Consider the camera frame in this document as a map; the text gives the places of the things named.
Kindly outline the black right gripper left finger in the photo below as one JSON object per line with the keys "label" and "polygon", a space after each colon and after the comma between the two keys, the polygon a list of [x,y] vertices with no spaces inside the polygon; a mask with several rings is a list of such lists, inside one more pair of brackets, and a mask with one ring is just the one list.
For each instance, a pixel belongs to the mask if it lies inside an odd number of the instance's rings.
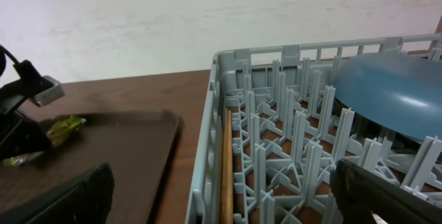
{"label": "black right gripper left finger", "polygon": [[113,202],[114,175],[108,163],[91,167],[1,214],[9,224],[105,223]]}

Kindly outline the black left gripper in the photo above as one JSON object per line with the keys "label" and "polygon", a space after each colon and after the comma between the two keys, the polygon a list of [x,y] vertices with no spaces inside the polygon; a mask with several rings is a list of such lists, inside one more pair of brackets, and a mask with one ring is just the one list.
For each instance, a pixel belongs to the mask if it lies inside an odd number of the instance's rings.
{"label": "black left gripper", "polygon": [[19,107],[28,97],[1,89],[1,159],[45,151],[52,144],[38,122]]}

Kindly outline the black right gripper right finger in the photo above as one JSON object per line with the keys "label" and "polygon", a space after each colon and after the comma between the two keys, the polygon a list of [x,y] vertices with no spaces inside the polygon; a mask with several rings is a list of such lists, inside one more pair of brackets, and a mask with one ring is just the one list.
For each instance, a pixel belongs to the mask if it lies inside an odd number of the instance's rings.
{"label": "black right gripper right finger", "polygon": [[441,208],[348,161],[339,160],[330,176],[331,192],[344,223],[441,224]]}

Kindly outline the green yellow snack wrapper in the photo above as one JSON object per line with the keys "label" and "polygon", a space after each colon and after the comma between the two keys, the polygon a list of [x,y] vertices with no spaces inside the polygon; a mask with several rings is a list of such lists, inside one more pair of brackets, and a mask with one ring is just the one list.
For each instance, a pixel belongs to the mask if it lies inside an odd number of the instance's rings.
{"label": "green yellow snack wrapper", "polygon": [[[86,119],[81,118],[76,115],[71,115],[69,118],[57,121],[51,128],[46,132],[46,136],[51,141],[51,149],[55,149],[61,146],[65,141],[67,141],[73,134],[79,131],[87,122]],[[17,166],[30,162],[35,158],[43,155],[45,151],[36,151],[33,153],[25,153],[19,156],[5,158],[1,161],[3,166]]]}

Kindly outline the blue plate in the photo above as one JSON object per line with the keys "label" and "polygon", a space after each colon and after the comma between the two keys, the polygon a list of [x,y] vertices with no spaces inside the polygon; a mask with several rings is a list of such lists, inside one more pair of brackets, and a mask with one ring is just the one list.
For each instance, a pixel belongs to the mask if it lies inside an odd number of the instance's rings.
{"label": "blue plate", "polygon": [[441,62],[367,53],[344,62],[331,84],[338,101],[372,122],[417,140],[441,137]]}

